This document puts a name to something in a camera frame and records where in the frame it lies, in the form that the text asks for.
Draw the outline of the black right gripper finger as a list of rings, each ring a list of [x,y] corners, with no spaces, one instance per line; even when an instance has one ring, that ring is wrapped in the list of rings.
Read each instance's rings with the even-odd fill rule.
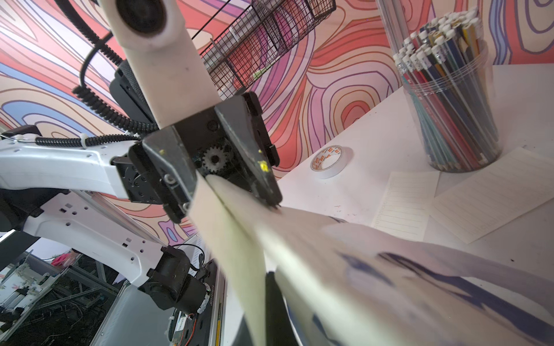
[[[265,333],[263,345],[297,346],[287,306],[276,282],[275,272],[265,277]]]

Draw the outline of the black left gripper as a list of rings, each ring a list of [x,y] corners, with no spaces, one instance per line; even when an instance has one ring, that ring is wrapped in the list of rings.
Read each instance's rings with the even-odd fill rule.
[[[188,215],[197,174],[223,177],[267,206],[278,206],[278,163],[253,92],[154,132],[112,160],[129,200],[163,206],[173,223]]]

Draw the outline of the blue white paper bag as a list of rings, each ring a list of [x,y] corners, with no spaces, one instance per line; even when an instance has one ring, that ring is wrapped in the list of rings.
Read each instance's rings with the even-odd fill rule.
[[[441,245],[292,208],[210,175],[227,210],[276,265],[309,345],[552,345],[553,326],[473,283],[553,310],[553,282]]]

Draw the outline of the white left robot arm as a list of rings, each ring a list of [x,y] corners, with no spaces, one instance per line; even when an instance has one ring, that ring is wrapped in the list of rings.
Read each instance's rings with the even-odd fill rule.
[[[120,225],[86,200],[105,193],[187,215],[199,177],[217,175],[267,206],[282,200],[279,162],[252,92],[236,95],[145,138],[45,138],[26,125],[1,140],[1,230],[64,243],[127,278],[163,310],[201,313],[210,287],[180,249]]]

